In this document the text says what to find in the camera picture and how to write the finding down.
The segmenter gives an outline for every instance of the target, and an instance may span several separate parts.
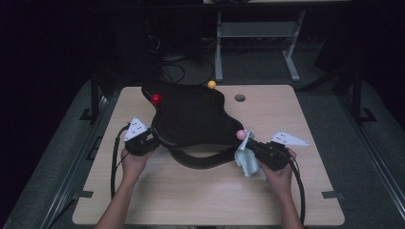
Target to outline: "finger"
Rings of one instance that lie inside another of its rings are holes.
[[[267,176],[270,177],[277,177],[279,176],[279,174],[281,173],[280,170],[278,171],[273,171],[270,169],[270,167],[268,167],[266,164],[264,164],[262,161],[259,161],[261,168],[263,169],[263,171],[265,172],[265,174]]]
[[[290,148],[288,148],[288,147],[286,147],[287,149],[288,149],[288,152],[289,152],[289,154],[292,156],[292,157],[294,157],[294,158],[296,158],[297,157],[297,153],[295,153],[295,152],[293,152]]]

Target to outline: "floor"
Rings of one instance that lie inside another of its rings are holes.
[[[269,43],[264,49],[225,55],[224,81],[220,84],[289,84],[299,89],[326,74],[314,66],[322,43],[297,45],[293,60],[302,77],[300,82],[291,81],[282,48],[283,44]],[[211,53],[204,58],[200,62],[185,59],[163,70],[177,81],[182,76],[181,66],[185,70],[181,83],[197,84],[212,75],[209,63],[214,56]],[[358,125],[351,116],[351,91],[336,95],[336,79],[310,92],[297,93],[297,97],[330,182],[339,194],[346,221],[337,228],[405,228],[405,216],[398,210],[401,202],[394,198],[405,190],[404,130],[366,82],[362,87],[362,111],[370,109],[376,121]],[[91,107],[90,83],[83,85],[4,228],[93,228],[72,222],[75,197],[93,163],[88,157],[96,152],[95,145],[103,136],[118,97],[116,91],[101,99],[100,117],[90,124],[89,120],[80,120],[83,111]]]

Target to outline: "strap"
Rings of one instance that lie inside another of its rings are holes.
[[[219,165],[235,160],[237,148],[228,148],[216,155],[206,157],[195,157],[188,155],[183,150],[169,149],[170,155],[181,165],[191,169],[211,169]]]

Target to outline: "forearm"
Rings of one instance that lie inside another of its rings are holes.
[[[277,202],[280,208],[283,229],[302,229],[303,225],[298,217],[292,195],[279,195],[277,196]]]
[[[106,211],[96,225],[97,229],[123,228],[135,182],[122,181]]]

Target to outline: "yellow ball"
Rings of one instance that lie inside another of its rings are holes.
[[[217,86],[217,83],[214,80],[211,80],[208,82],[208,88],[215,89],[216,86]]]

